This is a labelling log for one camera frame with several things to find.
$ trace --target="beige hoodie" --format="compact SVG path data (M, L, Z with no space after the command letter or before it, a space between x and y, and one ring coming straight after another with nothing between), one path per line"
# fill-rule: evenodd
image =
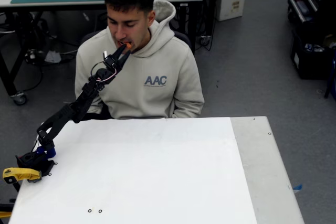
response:
M154 10L151 40L129 56L122 71L99 92L88 112L100 113L104 102L115 119L192 118L201 113L204 99L194 56L169 28L175 7L167 1L156 1ZM79 47L76 98L88 82L91 68L102 60L103 51L109 55L116 49L108 27ZM99 64L93 73L99 67L104 65Z

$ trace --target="yellow clamp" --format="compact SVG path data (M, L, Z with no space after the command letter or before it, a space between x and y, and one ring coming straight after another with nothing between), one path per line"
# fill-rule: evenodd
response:
M10 217L12 212L0 212L0 218Z
M36 182L42 179L42 174L38 170L28 168L7 168L4 169L2 178L8 184L13 184L23 179L27 179L28 182Z

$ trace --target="robotic arm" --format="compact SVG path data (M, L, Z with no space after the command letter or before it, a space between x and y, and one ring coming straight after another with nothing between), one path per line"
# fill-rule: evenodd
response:
M103 63L106 68L99 69L95 75L92 75L91 71L89 82L82 88L82 93L78 99L71 104L65 105L37 129L37 141L40 143L40 147L35 151L33 151L33 148L31 152L21 157L16 156L17 164L20 168L40 171L42 176L49 174L55 164L53 160L48 160L56 155L53 139L70 120L79 123L88 112L99 91L103 90L106 84L113 81L122 70L131 53L131 51L128 51L120 58L125 48L126 44L116 50L114 54L108 56L104 52Z

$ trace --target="hoodie hood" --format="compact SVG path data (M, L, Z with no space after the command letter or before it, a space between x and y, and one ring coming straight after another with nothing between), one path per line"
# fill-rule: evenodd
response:
M174 37L169 22L175 16L175 7L168 1L158 0L154 1L153 9L156 16L155 21L149 27L151 40L146 46L133 54L135 57L145 58L154 54Z

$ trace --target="orange food item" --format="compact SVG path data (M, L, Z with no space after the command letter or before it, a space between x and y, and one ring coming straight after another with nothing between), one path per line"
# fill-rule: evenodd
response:
M129 43L129 42L125 42L125 44L126 44L126 47L127 47L128 49L130 49L130 48L132 47L131 43Z

